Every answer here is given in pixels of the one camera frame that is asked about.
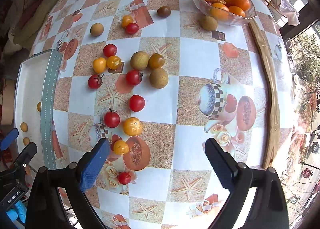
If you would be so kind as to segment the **blue gloved hand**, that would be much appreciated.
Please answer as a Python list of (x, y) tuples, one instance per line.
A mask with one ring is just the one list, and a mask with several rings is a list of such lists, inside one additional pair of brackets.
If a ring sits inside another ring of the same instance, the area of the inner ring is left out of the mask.
[(11, 219), (11, 221), (15, 221), (18, 218), (23, 224), (25, 224), (26, 213), (27, 213), (27, 208), (24, 205), (24, 203), (21, 202), (21, 200), (16, 202), (14, 204), (14, 207), (9, 211), (7, 211), (7, 215)]

